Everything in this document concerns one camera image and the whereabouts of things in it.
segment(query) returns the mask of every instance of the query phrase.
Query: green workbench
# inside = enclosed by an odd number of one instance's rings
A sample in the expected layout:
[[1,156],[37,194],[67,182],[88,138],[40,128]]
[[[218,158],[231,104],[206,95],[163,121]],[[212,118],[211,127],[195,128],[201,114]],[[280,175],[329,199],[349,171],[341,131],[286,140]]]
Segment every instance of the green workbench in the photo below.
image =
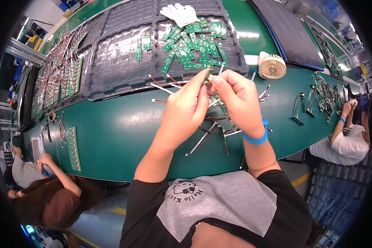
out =
[[[99,8],[94,10],[89,4],[85,10],[78,12],[83,14],[78,18],[89,18],[103,10],[104,2],[93,1],[91,4]],[[256,38],[240,37],[239,41],[245,54],[258,55],[261,51],[278,54],[268,32],[245,1],[223,0],[223,5],[237,31],[259,35],[258,37],[253,35]],[[64,25],[70,25],[74,20],[77,20],[77,17],[71,17],[69,23]],[[256,68],[257,66],[249,67],[249,78]],[[255,77],[258,94],[261,94],[268,84],[271,85],[268,92],[270,96],[267,97],[267,101],[261,103],[261,110],[264,119],[269,122],[269,127],[273,130],[268,133],[268,139],[277,159],[301,151],[327,137],[332,133],[337,122],[337,116],[334,115],[331,123],[327,124],[324,114],[319,113],[316,103],[313,112],[317,118],[312,118],[307,113],[303,113],[301,107],[299,108],[299,118],[306,123],[305,126],[299,126],[289,119],[292,116],[296,96],[301,92],[308,93],[310,89],[311,74],[312,71],[309,70],[287,68],[286,75],[280,79],[264,80],[259,76]],[[329,75],[323,77],[330,85],[341,83]],[[176,91],[177,88],[169,88],[169,90]],[[151,100],[153,98],[166,100],[167,97],[168,94],[161,90],[152,90],[99,102],[86,100],[58,111],[57,116],[61,116],[62,111],[64,112],[63,123],[66,128],[77,127],[82,171],[72,170],[67,145],[63,143],[64,148],[61,147],[58,124],[50,125],[52,142],[47,138],[47,131],[43,131],[45,150],[66,173],[95,179],[132,181],[136,166],[149,149],[159,128],[166,106],[165,102]],[[31,139],[39,135],[40,126],[45,125],[45,119],[24,133],[23,149],[28,159],[32,158]],[[203,123],[206,128],[211,125],[211,121]],[[179,131],[182,131],[181,123],[179,123]],[[193,154],[185,156],[203,134],[202,130],[197,130],[175,150],[168,172],[169,180],[217,175],[239,169],[244,157],[241,134],[227,138],[229,155],[224,152],[222,134],[217,130]]]

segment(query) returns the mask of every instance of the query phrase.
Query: white fan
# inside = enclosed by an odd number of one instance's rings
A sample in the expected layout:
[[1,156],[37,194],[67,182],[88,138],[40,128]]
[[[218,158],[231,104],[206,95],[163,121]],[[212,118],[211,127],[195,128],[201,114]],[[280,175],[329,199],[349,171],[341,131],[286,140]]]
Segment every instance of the white fan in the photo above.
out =
[[264,79],[278,79],[286,73],[285,62],[278,55],[259,53],[259,76]]

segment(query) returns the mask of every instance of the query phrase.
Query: fingernail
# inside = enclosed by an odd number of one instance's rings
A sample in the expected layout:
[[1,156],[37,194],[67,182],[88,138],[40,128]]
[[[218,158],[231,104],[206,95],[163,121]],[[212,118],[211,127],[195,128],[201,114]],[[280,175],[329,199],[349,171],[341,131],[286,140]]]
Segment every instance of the fingernail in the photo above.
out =
[[212,84],[217,86],[220,83],[220,80],[217,76],[214,76],[211,80]]

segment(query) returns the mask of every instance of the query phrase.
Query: gray t-shirt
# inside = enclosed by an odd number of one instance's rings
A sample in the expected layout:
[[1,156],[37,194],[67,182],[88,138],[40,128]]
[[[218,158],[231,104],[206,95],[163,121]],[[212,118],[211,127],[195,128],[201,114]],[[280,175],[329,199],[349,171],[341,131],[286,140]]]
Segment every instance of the gray t-shirt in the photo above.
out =
[[22,188],[29,187],[36,180],[44,179],[36,163],[24,162],[18,156],[15,156],[12,173],[14,181]]
[[128,188],[120,248],[192,245],[200,222],[219,227],[258,248],[305,247],[312,216],[283,171],[257,179],[245,171],[147,183]]

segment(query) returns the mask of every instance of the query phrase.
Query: yellow floor marking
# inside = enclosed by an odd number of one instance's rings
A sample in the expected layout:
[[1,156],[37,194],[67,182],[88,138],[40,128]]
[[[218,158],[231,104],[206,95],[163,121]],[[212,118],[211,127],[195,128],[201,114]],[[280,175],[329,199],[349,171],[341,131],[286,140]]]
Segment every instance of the yellow floor marking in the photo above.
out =
[[114,213],[119,213],[119,214],[123,214],[125,215],[125,213],[127,212],[125,208],[115,208],[113,209],[111,212],[114,212]]
[[77,235],[76,233],[74,233],[74,232],[72,232],[72,231],[70,231],[70,232],[71,232],[72,234],[74,234],[77,238],[79,238],[79,239],[81,239],[82,241],[84,241],[85,243],[87,243],[87,244],[89,244],[89,245],[92,245],[92,246],[95,247],[95,248],[100,248],[99,246],[92,244],[90,241],[83,239],[82,237],[80,237],[80,236]]
[[308,172],[306,174],[304,174],[303,176],[299,177],[298,179],[296,179],[295,181],[292,182],[292,186],[293,187],[296,187],[298,186],[299,184],[301,184],[302,182],[306,181],[307,179],[309,179],[309,177],[311,176],[311,172]]

